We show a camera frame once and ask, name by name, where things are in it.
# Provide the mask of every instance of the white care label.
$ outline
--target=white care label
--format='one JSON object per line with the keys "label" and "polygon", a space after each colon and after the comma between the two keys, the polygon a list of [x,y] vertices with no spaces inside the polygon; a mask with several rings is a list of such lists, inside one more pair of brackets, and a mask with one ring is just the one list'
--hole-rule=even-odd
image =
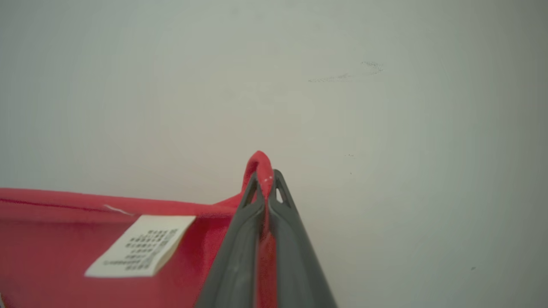
{"label": "white care label", "polygon": [[195,216],[141,215],[85,272],[87,277],[150,277],[175,252]]}

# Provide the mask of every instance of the red fabric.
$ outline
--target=red fabric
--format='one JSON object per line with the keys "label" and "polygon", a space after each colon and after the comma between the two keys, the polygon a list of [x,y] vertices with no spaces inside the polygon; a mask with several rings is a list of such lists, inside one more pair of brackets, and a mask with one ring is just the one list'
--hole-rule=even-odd
{"label": "red fabric", "polygon": [[[81,193],[0,189],[0,293],[8,308],[193,307],[250,176],[265,198],[268,157],[255,153],[242,192],[214,205]],[[111,208],[123,210],[124,214]],[[140,214],[196,215],[154,277],[88,278],[86,269]],[[275,242],[268,219],[259,251],[259,306],[276,307]]]}

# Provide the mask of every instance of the white thread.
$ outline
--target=white thread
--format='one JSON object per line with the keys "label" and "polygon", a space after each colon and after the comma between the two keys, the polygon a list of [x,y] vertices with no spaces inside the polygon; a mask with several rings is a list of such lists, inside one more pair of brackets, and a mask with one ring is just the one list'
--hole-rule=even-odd
{"label": "white thread", "polygon": [[125,210],[113,208],[112,206],[110,206],[110,205],[108,205],[108,204],[103,204],[103,206],[106,207],[107,209],[115,210],[115,211],[120,212],[120,213],[125,214],[125,215],[129,215],[129,216],[135,215],[135,214],[132,214],[132,213],[128,213],[128,212],[126,212]]}

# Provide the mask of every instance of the plain background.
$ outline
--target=plain background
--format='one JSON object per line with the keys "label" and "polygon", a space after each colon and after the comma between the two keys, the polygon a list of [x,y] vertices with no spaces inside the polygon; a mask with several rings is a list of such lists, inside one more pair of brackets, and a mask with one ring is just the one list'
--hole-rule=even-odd
{"label": "plain background", "polygon": [[214,203],[263,150],[340,307],[546,307],[547,15],[1,1],[0,186]]}

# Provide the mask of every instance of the red cloth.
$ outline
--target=red cloth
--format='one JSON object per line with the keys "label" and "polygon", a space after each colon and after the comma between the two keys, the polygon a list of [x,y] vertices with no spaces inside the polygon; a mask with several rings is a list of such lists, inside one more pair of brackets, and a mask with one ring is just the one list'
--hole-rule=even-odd
{"label": "red cloth", "polygon": [[[257,152],[247,164],[242,192],[214,205],[0,189],[4,303],[8,308],[193,307],[255,171],[266,198],[273,172],[268,157]],[[86,269],[140,214],[197,217],[154,277],[84,277]],[[268,233],[268,219],[259,249],[258,304],[276,307],[275,242]]]}

